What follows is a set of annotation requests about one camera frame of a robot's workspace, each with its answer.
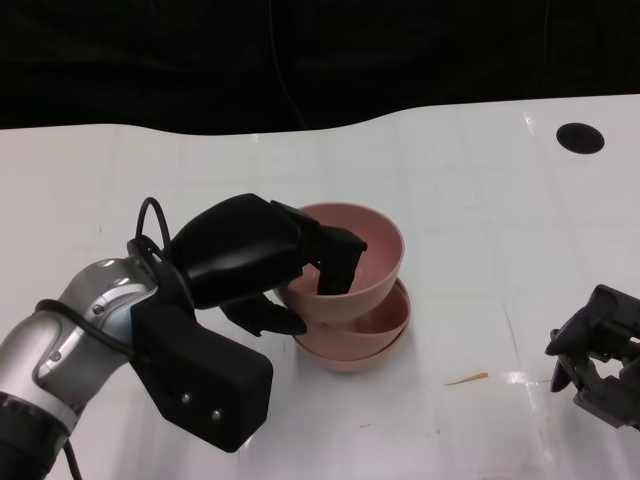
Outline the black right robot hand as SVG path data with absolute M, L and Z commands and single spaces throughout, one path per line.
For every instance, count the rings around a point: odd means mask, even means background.
M 573 402 L 614 428 L 639 428 L 639 300 L 600 284 L 550 332 L 556 359 L 550 391 L 576 388 Z

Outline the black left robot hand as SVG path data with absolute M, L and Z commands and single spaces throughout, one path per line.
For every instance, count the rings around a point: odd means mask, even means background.
M 247 193 L 189 221 L 168 253 L 195 308 L 218 307 L 232 323 L 258 336 L 307 331 L 302 318 L 271 302 L 267 291 L 301 277 L 312 265 L 320 273 L 320 294 L 345 294 L 366 249 L 366 242 L 345 228 Z

